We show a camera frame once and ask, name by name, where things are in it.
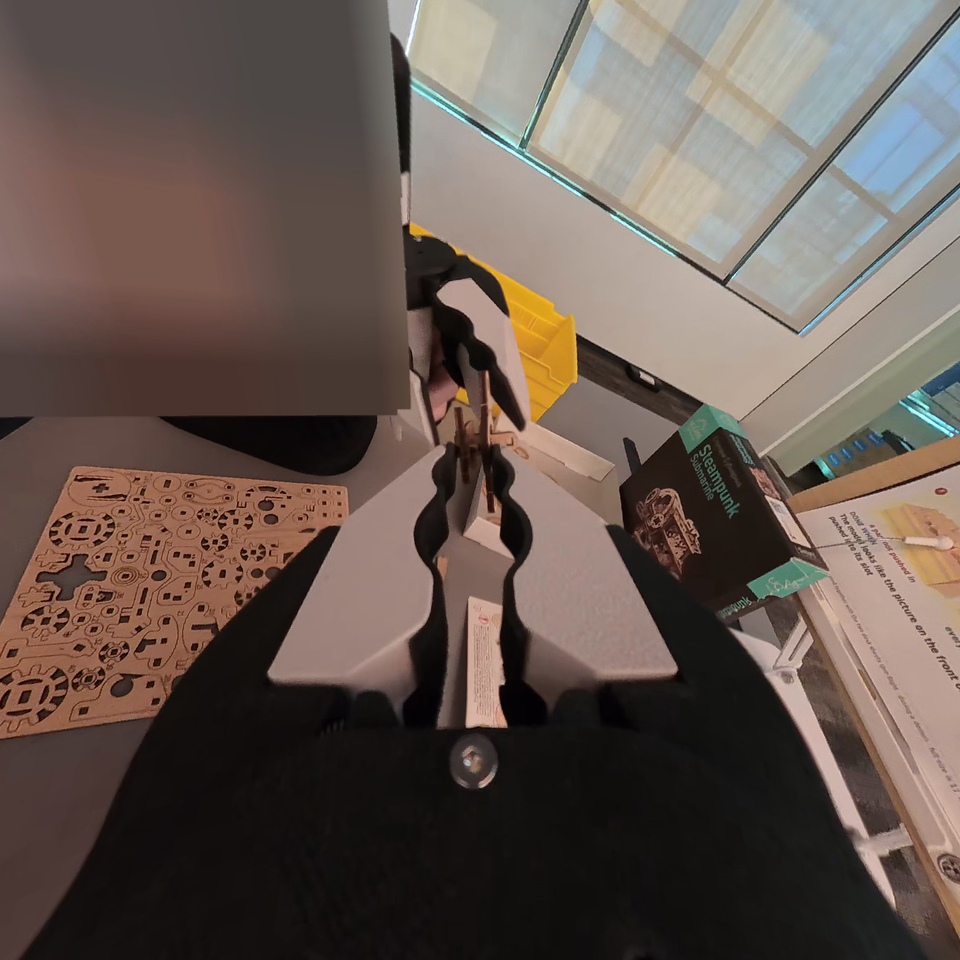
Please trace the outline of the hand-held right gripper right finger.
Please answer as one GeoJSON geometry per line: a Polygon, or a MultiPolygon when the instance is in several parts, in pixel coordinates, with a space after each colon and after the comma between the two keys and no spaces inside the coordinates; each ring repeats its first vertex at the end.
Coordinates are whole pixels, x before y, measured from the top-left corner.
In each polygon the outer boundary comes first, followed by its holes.
{"type": "Polygon", "coordinates": [[[571,690],[674,679],[629,567],[640,550],[515,452],[492,452],[490,468],[512,556],[500,628],[507,723],[543,723],[571,690]]]}

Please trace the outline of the black model kit box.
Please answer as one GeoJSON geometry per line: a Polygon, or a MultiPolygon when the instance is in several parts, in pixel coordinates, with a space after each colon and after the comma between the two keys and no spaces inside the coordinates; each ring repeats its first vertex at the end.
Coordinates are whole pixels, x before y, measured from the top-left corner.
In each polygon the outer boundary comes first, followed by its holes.
{"type": "Polygon", "coordinates": [[[627,534],[731,623],[829,577],[739,422],[704,404],[619,487],[627,534]]]}

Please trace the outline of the small wooden model assembly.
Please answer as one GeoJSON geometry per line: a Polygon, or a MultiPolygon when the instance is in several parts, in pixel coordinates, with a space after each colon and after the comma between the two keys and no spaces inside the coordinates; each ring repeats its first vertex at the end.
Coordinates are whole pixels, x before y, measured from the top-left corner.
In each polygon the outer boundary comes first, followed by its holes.
{"type": "Polygon", "coordinates": [[[498,497],[494,482],[494,450],[504,448],[519,452],[520,440],[513,431],[497,431],[493,427],[493,399],[490,375],[484,370],[479,374],[479,421],[466,422],[463,409],[456,407],[454,413],[454,447],[463,485],[469,485],[472,471],[477,468],[481,477],[482,494],[490,514],[496,510],[498,497]]]}

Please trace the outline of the instruction poster on wooden board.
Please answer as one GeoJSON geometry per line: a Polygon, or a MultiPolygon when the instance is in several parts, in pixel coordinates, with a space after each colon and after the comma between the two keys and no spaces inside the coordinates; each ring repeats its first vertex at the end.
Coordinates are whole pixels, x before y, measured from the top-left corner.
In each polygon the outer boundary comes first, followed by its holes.
{"type": "Polygon", "coordinates": [[[958,930],[959,438],[796,494],[829,575],[798,595],[954,930],[958,930]]]}

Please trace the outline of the white board stand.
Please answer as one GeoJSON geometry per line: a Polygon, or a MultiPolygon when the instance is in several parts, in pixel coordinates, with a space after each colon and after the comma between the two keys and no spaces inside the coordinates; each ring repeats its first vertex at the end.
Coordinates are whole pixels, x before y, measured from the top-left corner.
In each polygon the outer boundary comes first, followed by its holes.
{"type": "Polygon", "coordinates": [[[810,627],[803,614],[781,642],[764,611],[743,618],[739,641],[762,672],[798,728],[845,829],[863,864],[892,906],[906,907],[906,894],[894,883],[891,859],[912,858],[926,885],[958,929],[958,778],[942,766],[929,732],[899,702],[898,691],[877,679],[861,644],[852,643],[829,608],[812,610],[810,627]],[[820,691],[833,697],[836,716],[853,728],[858,753],[878,779],[879,800],[896,821],[872,829],[854,764],[834,747],[830,724],[816,703],[820,691]]]}

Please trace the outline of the white cardboard tray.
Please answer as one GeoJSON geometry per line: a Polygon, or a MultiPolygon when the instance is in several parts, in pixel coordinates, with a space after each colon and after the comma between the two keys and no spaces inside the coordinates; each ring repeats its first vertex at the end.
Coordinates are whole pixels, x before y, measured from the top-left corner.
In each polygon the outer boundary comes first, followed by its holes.
{"type": "MultiPolygon", "coordinates": [[[[530,423],[524,431],[518,431],[507,417],[501,415],[494,431],[514,434],[517,441],[512,449],[519,458],[528,461],[531,467],[594,511],[607,524],[622,524],[618,473],[612,462],[537,423],[530,423]]],[[[494,500],[494,509],[488,510],[486,481],[480,470],[463,535],[495,553],[511,557],[500,538],[500,524],[499,501],[494,500]]]]}

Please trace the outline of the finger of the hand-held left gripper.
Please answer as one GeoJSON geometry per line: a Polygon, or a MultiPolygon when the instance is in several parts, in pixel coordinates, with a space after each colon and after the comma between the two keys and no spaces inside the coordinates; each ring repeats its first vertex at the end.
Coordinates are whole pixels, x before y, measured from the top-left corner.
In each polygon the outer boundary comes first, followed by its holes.
{"type": "Polygon", "coordinates": [[[515,428],[526,429],[529,390],[509,316],[474,280],[455,279],[438,288],[437,327],[445,357],[459,372],[473,412],[480,413],[485,374],[490,401],[515,428]]]}
{"type": "Polygon", "coordinates": [[[437,424],[431,414],[427,392],[433,331],[436,330],[429,307],[407,313],[410,349],[410,399],[407,426],[418,432],[430,447],[440,444],[437,424]]]}

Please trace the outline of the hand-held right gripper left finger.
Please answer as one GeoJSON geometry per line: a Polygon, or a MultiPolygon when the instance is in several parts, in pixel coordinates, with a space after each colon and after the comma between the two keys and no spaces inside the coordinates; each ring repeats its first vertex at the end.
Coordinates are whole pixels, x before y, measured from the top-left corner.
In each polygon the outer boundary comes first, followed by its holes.
{"type": "Polygon", "coordinates": [[[436,559],[457,478],[456,447],[437,447],[342,523],[270,666],[273,683],[379,691],[405,726],[437,726],[449,626],[436,559]]]}

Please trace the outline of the folded paper instruction leaflet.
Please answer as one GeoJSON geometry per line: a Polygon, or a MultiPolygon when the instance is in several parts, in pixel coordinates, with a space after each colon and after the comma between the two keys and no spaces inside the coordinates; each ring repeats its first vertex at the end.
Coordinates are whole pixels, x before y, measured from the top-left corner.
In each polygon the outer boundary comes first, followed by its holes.
{"type": "Polygon", "coordinates": [[[465,726],[507,728],[500,702],[505,682],[500,646],[502,607],[469,597],[466,604],[465,726]]]}

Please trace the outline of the laser-cut wooden parts sheet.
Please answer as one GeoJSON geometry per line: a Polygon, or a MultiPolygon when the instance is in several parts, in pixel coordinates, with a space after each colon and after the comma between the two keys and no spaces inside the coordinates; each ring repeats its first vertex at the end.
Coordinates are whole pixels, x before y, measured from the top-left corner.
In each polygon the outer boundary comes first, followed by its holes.
{"type": "Polygon", "coordinates": [[[156,717],[345,486],[74,468],[2,620],[1,738],[156,717]]]}

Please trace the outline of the person's left hand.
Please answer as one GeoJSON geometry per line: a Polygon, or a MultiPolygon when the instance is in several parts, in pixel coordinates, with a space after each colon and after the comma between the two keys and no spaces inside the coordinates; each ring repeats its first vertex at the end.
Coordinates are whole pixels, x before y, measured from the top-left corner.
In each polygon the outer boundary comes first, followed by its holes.
{"type": "Polygon", "coordinates": [[[427,380],[427,393],[434,424],[437,425],[444,419],[459,389],[459,384],[447,367],[440,333],[434,330],[427,380]]]}

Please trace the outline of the window with blind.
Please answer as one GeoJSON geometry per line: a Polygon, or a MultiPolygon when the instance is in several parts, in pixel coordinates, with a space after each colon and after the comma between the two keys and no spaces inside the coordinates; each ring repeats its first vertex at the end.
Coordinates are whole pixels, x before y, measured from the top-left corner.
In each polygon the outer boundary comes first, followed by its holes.
{"type": "Polygon", "coordinates": [[[414,77],[799,334],[958,198],[957,1],[424,1],[414,77]]]}

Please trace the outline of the black wrist rest pad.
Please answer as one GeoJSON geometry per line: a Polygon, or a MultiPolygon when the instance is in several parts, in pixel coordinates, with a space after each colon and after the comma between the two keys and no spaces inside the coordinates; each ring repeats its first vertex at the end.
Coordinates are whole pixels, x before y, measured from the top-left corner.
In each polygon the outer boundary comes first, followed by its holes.
{"type": "Polygon", "coordinates": [[[333,477],[356,468],[375,415],[3,416],[2,463],[38,476],[81,464],[187,473],[333,477]]]}

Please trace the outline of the yellow plastic bin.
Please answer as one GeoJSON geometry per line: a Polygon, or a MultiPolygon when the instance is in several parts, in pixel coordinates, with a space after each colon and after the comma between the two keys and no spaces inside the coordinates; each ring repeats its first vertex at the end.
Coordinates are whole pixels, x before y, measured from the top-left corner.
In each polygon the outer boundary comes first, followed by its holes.
{"type": "Polygon", "coordinates": [[[574,318],[502,271],[476,257],[470,260],[500,285],[527,380],[527,422],[536,422],[578,378],[574,318]]]}

